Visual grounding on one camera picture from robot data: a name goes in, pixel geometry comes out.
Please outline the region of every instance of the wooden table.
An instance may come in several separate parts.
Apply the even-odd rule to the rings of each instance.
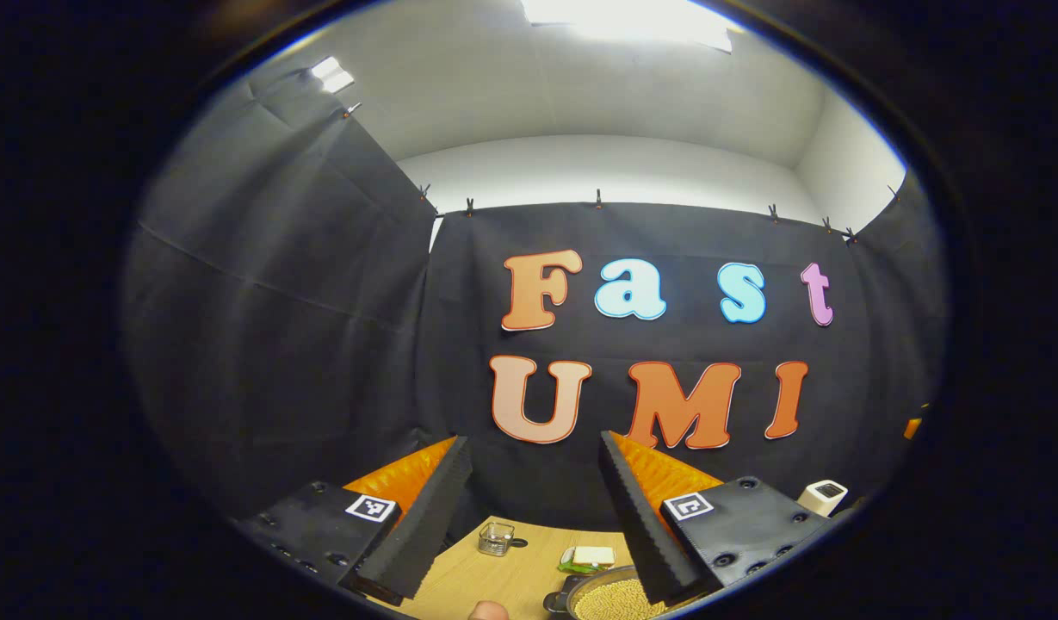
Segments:
[[[478,531],[491,521],[514,526],[513,536],[529,546],[511,547],[504,558],[479,553]],[[616,566],[632,564],[620,532],[560,530],[493,516],[438,554],[414,600],[403,600],[398,608],[375,603],[422,620],[466,620],[477,601],[493,600],[506,605],[511,620],[546,620],[551,615],[544,608],[544,597],[563,587],[570,573],[557,566],[567,547],[576,545],[613,547]]]

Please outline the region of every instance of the glass cup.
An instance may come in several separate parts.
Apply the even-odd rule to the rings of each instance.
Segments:
[[[504,557],[510,550],[510,541],[512,540],[512,525],[490,522],[478,532],[478,550],[481,553]]]

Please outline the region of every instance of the black curtain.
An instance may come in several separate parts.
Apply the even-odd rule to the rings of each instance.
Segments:
[[[211,103],[147,193],[124,345],[151,426],[226,513],[434,437],[414,343],[435,209],[296,54]]]
[[[758,475],[789,497],[836,479],[843,506],[874,493],[909,442],[907,422],[923,416],[941,372],[947,322],[945,267],[933,220],[909,175],[901,200],[847,247],[816,224],[662,204],[546,204],[448,215],[432,252],[418,333],[418,403],[425,419],[474,437],[474,475],[454,523],[466,534],[491,514],[572,529],[618,527],[596,466],[599,433],[627,433],[635,412],[632,364],[669,362],[689,394],[707,365],[741,366],[726,446],[691,451],[659,439],[659,451],[720,479]],[[583,270],[567,276],[567,300],[548,307],[551,328],[506,332],[511,256],[576,250]],[[654,322],[605,317],[594,305],[599,272],[619,258],[642,258],[662,277],[668,309]],[[725,262],[756,265],[765,275],[765,316],[730,325],[718,310],[716,274]],[[831,326],[808,309],[800,274],[809,263],[831,282]],[[581,391],[576,431],[551,444],[507,436],[491,415],[490,358],[536,362],[525,413],[552,416],[550,362],[592,366]],[[765,439],[782,362],[807,362],[797,412],[800,427]]]

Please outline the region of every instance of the white wall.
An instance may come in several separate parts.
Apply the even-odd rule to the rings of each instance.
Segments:
[[[907,169],[891,146],[846,99],[827,90],[816,135],[797,176],[835,229],[855,232],[882,212]]]
[[[540,136],[480,142],[398,162],[415,185],[433,184],[440,212],[474,207],[603,201],[688,204],[821,224],[791,169],[686,142],[628,136]]]

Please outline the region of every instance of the orange letter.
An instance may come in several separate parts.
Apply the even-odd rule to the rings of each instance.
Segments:
[[[781,439],[797,432],[797,406],[801,404],[801,385],[807,376],[807,364],[785,362],[778,366],[776,373],[781,381],[781,391],[773,421],[765,430],[766,439]]]
[[[686,397],[673,366],[663,362],[641,362],[627,369],[635,379],[635,416],[628,439],[655,448],[651,435],[655,419],[667,448],[678,441],[697,420],[697,428],[686,439],[687,448],[719,448],[727,444],[728,413],[732,408],[734,383],[742,370],[734,364],[713,364],[701,373],[697,385]]]
[[[501,317],[501,329],[506,331],[542,330],[555,323],[555,314],[544,310],[544,295],[552,298],[555,306],[567,299],[567,274],[552,270],[547,277],[544,267],[561,267],[577,274],[583,270],[583,258],[572,250],[511,256],[506,260],[510,271],[510,313]]]
[[[491,413],[501,432],[514,439],[532,443],[555,443],[565,439],[579,421],[579,398],[583,380],[592,368],[581,362],[551,362],[549,376],[555,378],[555,408],[547,423],[534,423],[525,417],[525,386],[536,372],[536,362],[516,355],[490,358],[494,370],[494,400]]]

